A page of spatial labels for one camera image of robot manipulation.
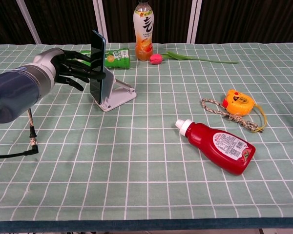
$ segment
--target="green leaf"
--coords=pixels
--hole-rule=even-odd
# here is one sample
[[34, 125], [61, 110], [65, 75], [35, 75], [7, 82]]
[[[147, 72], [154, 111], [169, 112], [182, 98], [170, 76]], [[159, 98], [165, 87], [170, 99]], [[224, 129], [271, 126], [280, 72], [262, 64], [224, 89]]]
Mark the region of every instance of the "green leaf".
[[206, 61], [206, 62], [217, 62], [217, 63], [233, 63], [233, 64], [238, 64], [238, 61], [218, 61], [218, 60], [209, 60], [209, 59], [204, 59], [204, 58], [195, 58], [191, 56], [186, 56], [186, 55], [180, 55], [177, 53], [174, 53], [172, 51], [167, 51], [166, 54], [162, 54], [164, 58], [167, 59], [176, 59], [176, 60], [200, 60], [200, 61]]
[[174, 59], [172, 56], [170, 56], [169, 54], [161, 54], [163, 58], [165, 59]]

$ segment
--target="orange tape measure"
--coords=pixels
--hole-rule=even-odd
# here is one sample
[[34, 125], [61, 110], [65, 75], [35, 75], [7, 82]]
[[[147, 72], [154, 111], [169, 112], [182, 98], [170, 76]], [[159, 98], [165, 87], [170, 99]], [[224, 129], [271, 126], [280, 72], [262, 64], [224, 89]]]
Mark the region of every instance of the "orange tape measure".
[[256, 132], [262, 130], [267, 124], [267, 118], [262, 108], [255, 103], [255, 101], [248, 95], [243, 94], [234, 89], [229, 89], [228, 93], [223, 100], [223, 107], [232, 115], [245, 116], [248, 115], [254, 107], [259, 109], [260, 113], [264, 117], [264, 125], [256, 129]]

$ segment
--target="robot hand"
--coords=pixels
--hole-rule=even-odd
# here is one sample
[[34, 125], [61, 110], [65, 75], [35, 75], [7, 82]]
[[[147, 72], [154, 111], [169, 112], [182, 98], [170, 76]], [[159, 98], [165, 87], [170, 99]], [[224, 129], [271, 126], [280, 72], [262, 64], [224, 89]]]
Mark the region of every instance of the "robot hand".
[[76, 81], [65, 76], [73, 76], [86, 83], [89, 83], [89, 79], [99, 80], [105, 78], [105, 73], [94, 71], [97, 66], [100, 66], [100, 62], [104, 58], [101, 58], [101, 61], [100, 58], [96, 58], [91, 67], [74, 59], [90, 62], [90, 57], [76, 51], [52, 48], [38, 54], [34, 59], [34, 64], [50, 70], [55, 83], [68, 84], [79, 91], [83, 91], [84, 88]]

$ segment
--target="white phone stand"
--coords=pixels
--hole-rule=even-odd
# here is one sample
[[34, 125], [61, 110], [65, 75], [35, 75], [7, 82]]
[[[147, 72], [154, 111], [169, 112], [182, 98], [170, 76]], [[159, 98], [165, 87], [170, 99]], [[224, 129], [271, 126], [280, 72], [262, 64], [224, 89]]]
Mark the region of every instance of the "white phone stand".
[[120, 80], [117, 80], [114, 74], [106, 67], [104, 72], [106, 77], [104, 78], [102, 86], [101, 105], [95, 101], [103, 111], [110, 111], [137, 96], [134, 88]]

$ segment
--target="bottle cap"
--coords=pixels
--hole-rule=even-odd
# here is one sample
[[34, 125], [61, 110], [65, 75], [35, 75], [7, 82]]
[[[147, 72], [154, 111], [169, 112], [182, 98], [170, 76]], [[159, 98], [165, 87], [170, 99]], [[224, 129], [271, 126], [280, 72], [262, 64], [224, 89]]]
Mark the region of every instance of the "bottle cap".
[[186, 121], [179, 119], [176, 121], [176, 127], [180, 129], [180, 134], [183, 136], [186, 136], [186, 131], [190, 124], [192, 124], [193, 121], [191, 119], [187, 119]]

